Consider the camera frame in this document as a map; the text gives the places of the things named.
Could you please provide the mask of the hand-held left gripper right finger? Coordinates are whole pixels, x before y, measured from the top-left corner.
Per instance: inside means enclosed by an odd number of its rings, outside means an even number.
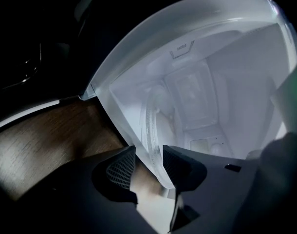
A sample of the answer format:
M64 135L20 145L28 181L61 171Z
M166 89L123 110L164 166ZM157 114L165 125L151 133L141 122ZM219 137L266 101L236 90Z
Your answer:
M266 209L258 192L258 159L208 155L163 146L175 187L172 234L231 234Z

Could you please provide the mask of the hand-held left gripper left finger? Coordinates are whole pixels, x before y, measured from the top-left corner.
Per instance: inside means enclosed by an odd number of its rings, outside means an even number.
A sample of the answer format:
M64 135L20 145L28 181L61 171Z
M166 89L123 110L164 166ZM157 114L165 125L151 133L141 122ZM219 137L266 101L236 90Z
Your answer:
M68 162L26 192L19 208L41 234L134 234L134 163L134 147Z

